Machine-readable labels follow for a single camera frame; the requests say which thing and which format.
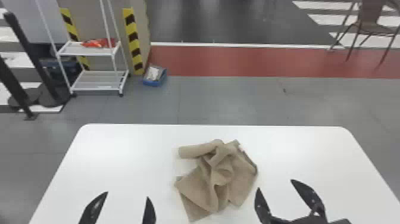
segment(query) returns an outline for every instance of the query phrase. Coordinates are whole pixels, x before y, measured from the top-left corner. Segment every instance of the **metal shelf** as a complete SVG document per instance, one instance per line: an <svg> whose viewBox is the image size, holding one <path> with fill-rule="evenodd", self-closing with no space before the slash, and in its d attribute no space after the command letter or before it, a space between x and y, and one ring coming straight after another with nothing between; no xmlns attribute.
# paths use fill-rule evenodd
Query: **metal shelf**
<svg viewBox="0 0 400 224"><path fill-rule="evenodd" d="M118 41L114 48L87 48L81 45L82 42L68 41L57 52L59 56L114 56L121 42Z"/></svg>
<svg viewBox="0 0 400 224"><path fill-rule="evenodd" d="M111 0L98 0L100 4L100 9L101 9L101 14L103 17L103 22L104 22L104 29L105 29L105 34L107 37L107 42L109 45L111 44L111 36L110 36L110 31L108 30L108 22L107 22L107 16L104 8L104 1L107 1L108 4L108 10L109 10L109 15L112 20L112 24L114 26L115 34L117 35L115 47L113 48L87 48L85 46L82 46L82 42L76 42L72 41L70 38L70 35L68 32L65 34L67 35L68 42L65 43L60 50L57 51L57 48L55 46L55 42L53 40L53 37L51 35L49 26L46 22L45 15L43 13L42 7L40 6L39 0L35 0L36 5L39 9L39 14L40 17L42 18L42 21L45 25L46 32L50 38L50 42L52 45L52 48L57 55L57 61L58 64L60 65L60 69L62 72L62 75L64 76L65 83L67 84L69 91L71 94L74 93L74 91L107 91L107 90L116 90L120 94L120 96L123 96L123 89L124 85L126 82L126 79L128 77L129 73L129 68L128 68L128 63L125 57L124 53L124 48L121 45L121 37L120 37L120 32L117 27L117 22L114 17L114 9L113 5L111 4ZM116 62L115 62L115 55L118 53L118 50L121 49L121 54L124 60L125 64L125 70L118 70ZM82 68L82 72L79 74L78 78L75 80L75 82L71 85L71 83L68 80L67 73L65 72L63 63L61 61L61 57L63 56L100 56L100 57L111 57L112 61L112 68L113 71L88 71L85 70L85 67L83 64L79 61L79 64Z"/></svg>
<svg viewBox="0 0 400 224"><path fill-rule="evenodd" d="M120 90L124 86L128 71L83 70L74 84L73 91Z"/></svg>

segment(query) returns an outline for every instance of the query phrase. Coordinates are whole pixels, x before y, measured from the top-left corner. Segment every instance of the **white table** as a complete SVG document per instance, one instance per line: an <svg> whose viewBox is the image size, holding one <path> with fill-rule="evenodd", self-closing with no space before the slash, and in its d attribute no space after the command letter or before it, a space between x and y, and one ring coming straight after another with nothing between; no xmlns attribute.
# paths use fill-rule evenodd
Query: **white table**
<svg viewBox="0 0 400 224"><path fill-rule="evenodd" d="M276 216L294 219L309 208L290 184L311 185L330 221L398 223L400 203L354 137L341 127L86 125L65 155L30 224L78 224L84 207L104 191L98 224L141 223L150 196L158 223L188 223L174 180L195 167L177 147L238 139L259 177L239 209L229 206L201 223L259 223L259 186Z"/></svg>

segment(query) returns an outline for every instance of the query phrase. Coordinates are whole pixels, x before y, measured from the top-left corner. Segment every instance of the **red object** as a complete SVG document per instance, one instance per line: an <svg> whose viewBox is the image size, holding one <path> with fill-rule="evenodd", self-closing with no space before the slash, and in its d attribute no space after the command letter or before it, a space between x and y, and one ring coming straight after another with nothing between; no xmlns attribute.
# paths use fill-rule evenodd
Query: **red object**
<svg viewBox="0 0 400 224"><path fill-rule="evenodd" d="M400 51L295 48L223 48L152 46L149 63L168 68L172 76L344 77L400 79Z"/></svg>
<svg viewBox="0 0 400 224"><path fill-rule="evenodd" d="M110 38L111 46L115 47L115 39ZM81 43L82 46L87 48L110 48L108 46L108 39L107 38L100 38L100 39L92 39L89 41L85 41Z"/></svg>

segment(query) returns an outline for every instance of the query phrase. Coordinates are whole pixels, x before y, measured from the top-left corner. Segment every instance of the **yellow and black striped pillar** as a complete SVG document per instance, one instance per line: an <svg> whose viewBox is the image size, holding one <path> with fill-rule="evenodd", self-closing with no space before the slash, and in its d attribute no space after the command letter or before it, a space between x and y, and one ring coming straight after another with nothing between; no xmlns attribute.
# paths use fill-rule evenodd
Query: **yellow and black striped pillar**
<svg viewBox="0 0 400 224"><path fill-rule="evenodd" d="M140 53L138 28L136 27L134 11L133 8L123 8L122 12L133 68L136 75L142 75L144 73L144 66L142 54Z"/></svg>
<svg viewBox="0 0 400 224"><path fill-rule="evenodd" d="M65 28L67 28L71 40L78 42L79 36L76 27L74 25L74 22L72 21L70 10L68 8L60 8L60 12L62 19L64 20L65 23ZM85 70L90 70L89 61L85 56L78 56L78 60L80 63L82 63Z"/></svg>

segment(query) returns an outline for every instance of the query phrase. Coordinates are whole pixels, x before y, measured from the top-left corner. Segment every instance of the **crumpled cloth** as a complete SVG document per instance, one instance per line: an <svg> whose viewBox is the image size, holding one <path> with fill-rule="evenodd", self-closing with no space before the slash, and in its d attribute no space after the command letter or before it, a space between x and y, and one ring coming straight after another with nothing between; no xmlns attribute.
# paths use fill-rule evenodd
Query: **crumpled cloth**
<svg viewBox="0 0 400 224"><path fill-rule="evenodd" d="M189 221L221 211L229 202L243 204L257 177L257 167L239 146L237 140L224 144L215 139L179 148L181 158L192 158L197 163L175 183Z"/></svg>

